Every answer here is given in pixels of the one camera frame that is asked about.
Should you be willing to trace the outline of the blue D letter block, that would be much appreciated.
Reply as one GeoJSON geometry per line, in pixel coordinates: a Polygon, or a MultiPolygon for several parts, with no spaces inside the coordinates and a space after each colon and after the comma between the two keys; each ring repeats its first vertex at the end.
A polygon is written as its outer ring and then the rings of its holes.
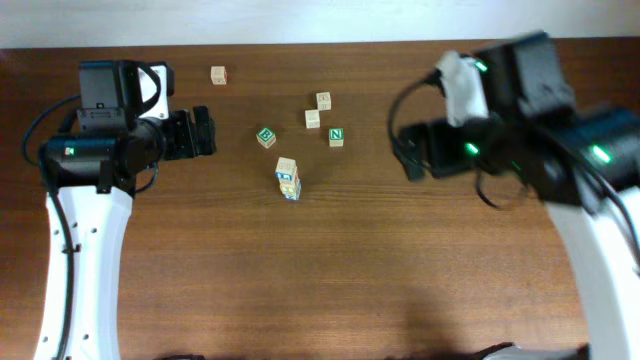
{"type": "Polygon", "coordinates": [[[290,179],[280,178],[279,188],[282,194],[300,194],[301,183],[298,174],[294,174],[290,179]]]}

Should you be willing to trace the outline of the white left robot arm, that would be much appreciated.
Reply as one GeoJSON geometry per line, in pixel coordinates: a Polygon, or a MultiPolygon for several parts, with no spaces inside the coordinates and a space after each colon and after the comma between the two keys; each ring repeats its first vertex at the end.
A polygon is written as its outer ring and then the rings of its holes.
{"type": "Polygon", "coordinates": [[[117,303],[123,240],[140,173],[162,161],[216,153],[205,106],[133,126],[78,123],[69,113],[44,143],[38,167],[46,189],[49,264],[37,359],[117,359],[117,303]]]}

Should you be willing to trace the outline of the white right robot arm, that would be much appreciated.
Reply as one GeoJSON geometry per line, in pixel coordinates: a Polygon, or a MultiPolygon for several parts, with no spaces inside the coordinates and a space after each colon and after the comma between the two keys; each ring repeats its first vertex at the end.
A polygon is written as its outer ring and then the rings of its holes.
{"type": "Polygon", "coordinates": [[[409,179],[465,172],[513,175],[547,209],[570,259],[589,341],[569,359],[639,355],[639,120],[575,109],[556,53],[445,54],[393,101],[423,87],[446,102],[441,120],[387,128],[409,179]]]}

